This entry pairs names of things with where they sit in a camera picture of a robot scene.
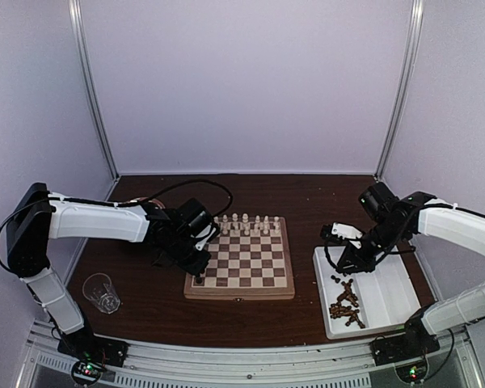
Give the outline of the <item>wooden chess board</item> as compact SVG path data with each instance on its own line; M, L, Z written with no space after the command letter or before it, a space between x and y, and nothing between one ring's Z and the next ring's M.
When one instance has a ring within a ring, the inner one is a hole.
M211 254L203 284L188 274L183 295L196 300L290 300L295 295L289 239L226 236L221 233L205 246Z

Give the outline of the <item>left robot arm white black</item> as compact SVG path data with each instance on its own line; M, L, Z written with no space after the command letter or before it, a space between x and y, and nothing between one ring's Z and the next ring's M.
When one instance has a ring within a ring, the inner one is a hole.
M57 240L116 240L155 248L192 276L206 269L206 250L220 233L215 217L197 199L177 208L160 207L155 196L124 202L89 200L34 183L0 225L6 258L0 265L17 276L54 321L61 341L83 359L95 357L100 342L86 315L53 268L49 244Z

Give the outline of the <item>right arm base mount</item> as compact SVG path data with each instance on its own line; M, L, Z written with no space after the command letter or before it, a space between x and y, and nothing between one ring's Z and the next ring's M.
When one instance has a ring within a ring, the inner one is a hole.
M370 343L371 352L376 366L387 365L422 357L441 347L435 337L430 337L422 344L410 341L406 335L376 338Z

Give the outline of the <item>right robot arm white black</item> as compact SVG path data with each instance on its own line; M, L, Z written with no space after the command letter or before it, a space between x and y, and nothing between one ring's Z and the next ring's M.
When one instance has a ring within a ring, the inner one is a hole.
M448 202L427 192L396 196L383 182L369 186L358 198L373 226L363 231L335 222L327 240L344 245L343 253L330 265L341 274L371 273L393 254L400 242L427 238L441 250L482 260L485 269L485 214ZM476 285L458 286L454 294L418 309L405 323L398 348L404 356L416 356L443 331L485 318L485 276Z

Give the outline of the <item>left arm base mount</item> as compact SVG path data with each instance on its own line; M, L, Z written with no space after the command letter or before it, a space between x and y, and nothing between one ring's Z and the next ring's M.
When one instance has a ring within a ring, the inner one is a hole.
M97 336L89 325L74 333L61 332L57 350L80 361L122 367L129 345L118 339Z

